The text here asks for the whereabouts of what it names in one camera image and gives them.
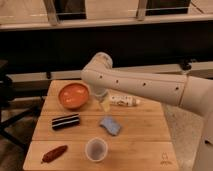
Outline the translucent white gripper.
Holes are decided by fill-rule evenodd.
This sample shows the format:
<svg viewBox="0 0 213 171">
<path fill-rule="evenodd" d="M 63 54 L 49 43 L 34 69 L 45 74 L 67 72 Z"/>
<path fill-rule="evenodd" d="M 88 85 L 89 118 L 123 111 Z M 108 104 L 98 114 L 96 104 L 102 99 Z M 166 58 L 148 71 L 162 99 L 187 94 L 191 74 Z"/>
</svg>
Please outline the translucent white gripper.
<svg viewBox="0 0 213 171">
<path fill-rule="evenodd" d="M 100 102 L 101 108 L 104 112 L 110 111 L 110 101 L 108 95 L 108 90 L 106 88 L 91 85 L 91 92 L 93 96 Z"/>
</svg>

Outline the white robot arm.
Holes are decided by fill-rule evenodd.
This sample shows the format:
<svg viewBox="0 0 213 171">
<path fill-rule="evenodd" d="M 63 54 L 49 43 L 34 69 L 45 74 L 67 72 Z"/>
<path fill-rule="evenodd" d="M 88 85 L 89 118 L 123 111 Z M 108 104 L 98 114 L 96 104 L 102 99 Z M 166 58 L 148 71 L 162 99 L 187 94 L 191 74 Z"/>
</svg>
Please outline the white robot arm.
<svg viewBox="0 0 213 171">
<path fill-rule="evenodd" d="M 102 100 L 108 89 L 178 106 L 204 118 L 193 171 L 213 171 L 213 80 L 189 75 L 133 73 L 112 68 L 111 57 L 96 53 L 81 79 Z"/>
</svg>

